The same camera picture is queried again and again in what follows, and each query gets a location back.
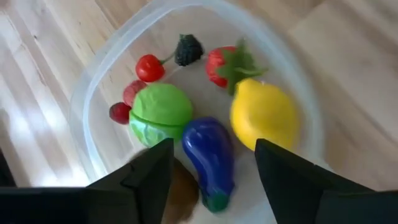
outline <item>purple eggplant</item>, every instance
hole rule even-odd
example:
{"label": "purple eggplant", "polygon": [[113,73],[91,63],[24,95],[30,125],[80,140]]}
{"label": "purple eggplant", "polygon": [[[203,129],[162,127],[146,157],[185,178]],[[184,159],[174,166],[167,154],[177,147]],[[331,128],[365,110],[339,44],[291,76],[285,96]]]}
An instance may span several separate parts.
{"label": "purple eggplant", "polygon": [[189,122],[182,146],[199,175],[204,206],[216,213],[224,210],[234,189],[233,144],[225,127],[212,117]]}

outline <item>red cherry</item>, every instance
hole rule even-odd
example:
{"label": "red cherry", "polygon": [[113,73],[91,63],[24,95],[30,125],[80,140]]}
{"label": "red cherry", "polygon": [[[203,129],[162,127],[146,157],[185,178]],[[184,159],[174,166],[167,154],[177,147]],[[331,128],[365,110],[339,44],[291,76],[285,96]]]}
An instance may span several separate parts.
{"label": "red cherry", "polygon": [[154,82],[163,77],[165,70],[162,62],[152,54],[142,56],[136,65],[136,73],[144,82]]}

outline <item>toy blackberry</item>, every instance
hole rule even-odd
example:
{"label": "toy blackberry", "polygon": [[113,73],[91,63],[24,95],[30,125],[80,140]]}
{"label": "toy blackberry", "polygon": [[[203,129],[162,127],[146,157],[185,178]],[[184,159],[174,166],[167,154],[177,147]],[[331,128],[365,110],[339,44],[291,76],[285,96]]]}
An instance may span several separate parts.
{"label": "toy blackberry", "polygon": [[199,60],[203,55],[201,43],[192,34],[180,35],[177,49],[175,50],[175,63],[187,66]]}

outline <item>toy vegetable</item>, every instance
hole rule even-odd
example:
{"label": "toy vegetable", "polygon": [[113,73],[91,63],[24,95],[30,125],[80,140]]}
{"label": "toy vegetable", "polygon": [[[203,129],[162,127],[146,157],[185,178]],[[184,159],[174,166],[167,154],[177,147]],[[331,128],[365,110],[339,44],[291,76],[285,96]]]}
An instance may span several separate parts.
{"label": "toy vegetable", "polygon": [[211,212],[224,210],[234,189],[233,145],[227,130],[212,117],[187,124],[182,146],[199,175],[203,204]]}
{"label": "toy vegetable", "polygon": [[192,119],[185,93],[166,83],[148,85],[137,93],[130,111],[130,127],[143,145],[152,147],[165,138],[178,141]]}

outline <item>toy lemon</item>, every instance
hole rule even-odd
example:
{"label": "toy lemon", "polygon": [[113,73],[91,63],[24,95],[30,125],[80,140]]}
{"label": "toy lemon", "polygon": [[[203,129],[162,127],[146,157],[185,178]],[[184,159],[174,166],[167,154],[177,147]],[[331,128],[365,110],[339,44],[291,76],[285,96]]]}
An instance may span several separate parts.
{"label": "toy lemon", "polygon": [[290,151],[296,142],[299,114],[292,99],[274,85],[252,78],[240,81],[230,115],[235,134],[253,151],[257,139]]}

